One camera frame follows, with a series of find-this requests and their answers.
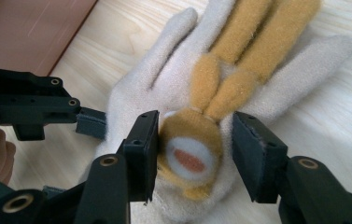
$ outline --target orange fabric patch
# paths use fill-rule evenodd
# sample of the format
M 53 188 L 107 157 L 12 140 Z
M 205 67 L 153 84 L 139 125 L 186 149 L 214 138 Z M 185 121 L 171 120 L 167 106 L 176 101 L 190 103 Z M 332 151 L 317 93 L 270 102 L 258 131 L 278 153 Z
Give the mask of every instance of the orange fabric patch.
M 205 169 L 204 164 L 199 160 L 199 158 L 192 156 L 188 152 L 176 148 L 175 156 L 182 166 L 193 173 L 200 173 Z

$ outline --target wooden surface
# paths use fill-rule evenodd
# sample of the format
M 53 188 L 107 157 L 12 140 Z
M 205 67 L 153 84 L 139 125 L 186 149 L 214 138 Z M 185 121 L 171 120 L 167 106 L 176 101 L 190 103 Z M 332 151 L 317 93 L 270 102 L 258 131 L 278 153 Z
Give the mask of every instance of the wooden surface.
M 155 42 L 166 21 L 186 7 L 200 15 L 207 0 L 99 0 L 52 75 L 64 81 L 83 106 L 105 110 L 114 84 Z M 327 0 L 312 27 L 323 35 L 352 37 L 352 0 Z M 352 58 L 337 75 L 303 99 L 271 129 L 289 146 L 289 155 L 324 162 L 352 192 Z M 14 189 L 76 185 L 100 143 L 74 132 L 75 124 L 49 125 L 46 140 L 18 142 Z M 275 205 L 251 203 L 240 184 L 207 223 L 279 223 Z

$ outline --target plush toy face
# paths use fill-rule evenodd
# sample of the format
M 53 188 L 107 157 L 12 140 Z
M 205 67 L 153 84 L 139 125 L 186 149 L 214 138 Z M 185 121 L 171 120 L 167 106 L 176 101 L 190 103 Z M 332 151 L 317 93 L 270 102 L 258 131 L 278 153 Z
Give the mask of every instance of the plush toy face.
M 168 117 L 160 131 L 159 175 L 181 187 L 210 185 L 222 155 L 218 125 L 203 114 L 184 108 Z

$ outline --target wooden table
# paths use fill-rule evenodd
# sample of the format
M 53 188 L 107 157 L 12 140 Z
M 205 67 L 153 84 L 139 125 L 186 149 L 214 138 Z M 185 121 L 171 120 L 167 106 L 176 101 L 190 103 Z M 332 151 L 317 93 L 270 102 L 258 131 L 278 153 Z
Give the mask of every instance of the wooden table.
M 106 110 L 114 84 L 138 64 L 166 21 L 186 7 L 202 15 L 207 0 L 99 0 L 52 75 L 64 81 L 83 106 Z M 311 23 L 323 35 L 352 37 L 352 0 L 326 0 Z M 288 146 L 289 155 L 324 162 L 352 192 L 352 58 L 316 91 L 270 127 Z M 74 132 L 75 124 L 49 125 L 46 140 L 18 142 L 14 189 L 43 185 L 68 189 L 92 161 L 99 140 Z M 205 223 L 280 223 L 275 205 L 251 203 L 243 183 Z

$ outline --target knit glove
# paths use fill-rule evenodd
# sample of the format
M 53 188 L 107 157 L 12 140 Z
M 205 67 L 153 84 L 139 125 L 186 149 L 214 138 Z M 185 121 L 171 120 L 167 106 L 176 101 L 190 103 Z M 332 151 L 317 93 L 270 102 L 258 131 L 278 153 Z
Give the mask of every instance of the knit glove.
M 161 112 L 163 145 L 153 201 L 148 206 L 132 204 L 133 223 L 186 222 L 206 214 L 238 176 L 231 155 L 230 114 L 242 107 L 268 124 L 351 54 L 352 42 L 336 36 L 304 42 L 280 64 L 317 11 L 317 1 L 238 1 L 228 19 L 232 7 L 233 1 L 211 1 L 190 34 L 194 10 L 174 16 L 143 61 L 111 92 L 108 132 L 97 157 L 118 149 L 138 115 Z M 251 34 L 257 35 L 251 40 Z M 178 125 L 183 119 L 187 123 Z M 179 136 L 198 139 L 203 147 L 184 141 L 169 152 L 167 145 Z M 194 148 L 201 151 L 190 151 Z

